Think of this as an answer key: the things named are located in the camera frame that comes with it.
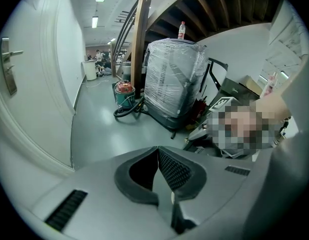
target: ventilation grille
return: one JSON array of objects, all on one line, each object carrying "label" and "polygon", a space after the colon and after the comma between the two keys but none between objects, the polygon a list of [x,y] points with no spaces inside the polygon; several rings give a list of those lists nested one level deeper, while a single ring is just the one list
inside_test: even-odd
[{"label": "ventilation grille", "polygon": [[248,169],[242,169],[242,168],[231,166],[231,165],[226,167],[225,170],[228,171],[228,172],[231,172],[231,173],[234,173],[234,174],[240,174],[240,175],[243,175],[243,176],[248,176],[248,174],[250,173],[250,170],[248,170]]},{"label": "ventilation grille", "polygon": [[81,190],[74,190],[46,219],[45,223],[55,230],[62,231],[70,218],[83,202],[88,193]]},{"label": "ventilation grille", "polygon": [[189,167],[159,150],[159,169],[172,191],[182,187],[191,177]]}]

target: door handle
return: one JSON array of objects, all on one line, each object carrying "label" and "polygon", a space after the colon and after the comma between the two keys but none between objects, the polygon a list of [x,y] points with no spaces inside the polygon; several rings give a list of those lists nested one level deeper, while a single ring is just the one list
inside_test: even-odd
[{"label": "door handle", "polygon": [[23,54],[23,53],[24,53],[23,50],[12,51],[12,52],[10,52],[10,57],[11,57],[11,56],[16,56],[16,55],[21,55],[21,54]]},{"label": "door handle", "polygon": [[23,50],[19,51],[9,51],[9,37],[3,37],[1,39],[1,62],[2,62],[2,71],[5,79],[6,86],[10,95],[13,95],[17,92],[17,86],[12,72],[12,68],[15,65],[11,64],[10,58],[12,56],[21,55],[24,53]]}]

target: white wall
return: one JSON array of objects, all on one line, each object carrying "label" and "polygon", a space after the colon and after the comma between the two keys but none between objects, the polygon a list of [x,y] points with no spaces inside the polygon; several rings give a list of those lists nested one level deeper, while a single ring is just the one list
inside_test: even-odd
[{"label": "white wall", "polygon": [[60,72],[72,106],[85,76],[81,65],[85,60],[85,43],[82,28],[75,13],[77,6],[75,0],[60,0],[56,29]]},{"label": "white wall", "polygon": [[249,75],[257,82],[267,54],[270,26],[262,23],[238,27],[198,43],[209,48],[209,57],[228,64],[227,78],[238,83]]}]

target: spray bottle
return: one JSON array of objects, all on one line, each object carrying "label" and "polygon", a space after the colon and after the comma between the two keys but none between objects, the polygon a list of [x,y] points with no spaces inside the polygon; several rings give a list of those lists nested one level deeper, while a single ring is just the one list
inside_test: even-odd
[{"label": "spray bottle", "polygon": [[278,82],[277,75],[278,73],[274,72],[273,75],[269,76],[268,82],[266,86],[264,87],[262,93],[260,94],[260,98],[262,98],[263,96],[267,96],[274,91],[274,88]]}]

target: plastic wrap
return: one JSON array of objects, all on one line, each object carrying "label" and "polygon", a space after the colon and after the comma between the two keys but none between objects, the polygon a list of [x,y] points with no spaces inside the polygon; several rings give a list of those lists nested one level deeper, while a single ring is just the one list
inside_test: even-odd
[{"label": "plastic wrap", "polygon": [[207,51],[206,46],[170,38],[150,43],[144,88],[147,103],[163,116],[177,118],[189,112],[208,66]]}]

